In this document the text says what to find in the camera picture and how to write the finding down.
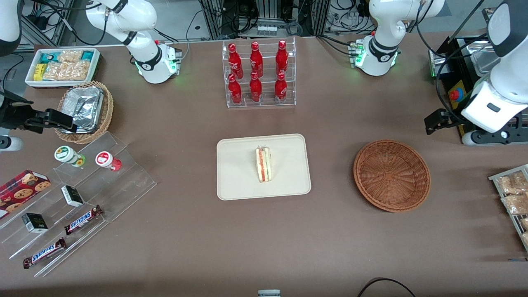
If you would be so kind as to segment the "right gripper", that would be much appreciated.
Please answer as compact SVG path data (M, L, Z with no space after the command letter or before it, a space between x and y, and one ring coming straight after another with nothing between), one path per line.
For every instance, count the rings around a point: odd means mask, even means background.
M45 129L44 125L49 127L66 130L70 133L77 133L77 126L74 124L73 117L68 116L60 111L48 108L45 111L27 111L25 112L24 130L42 134ZM24 141L19 137L8 135L2 130L16 130L20 125L11 123L6 119L1 120L0 150L1 152L20 151L24 146Z

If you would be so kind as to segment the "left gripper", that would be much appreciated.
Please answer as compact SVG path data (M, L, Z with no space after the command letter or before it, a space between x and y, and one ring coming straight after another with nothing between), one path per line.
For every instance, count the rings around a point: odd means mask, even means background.
M446 126L468 125L469 122L453 111L437 109L424 119L427 135ZM466 129L461 141L467 146L495 146L528 143L528 120L526 117L513 117L497 132L490 133L479 127Z

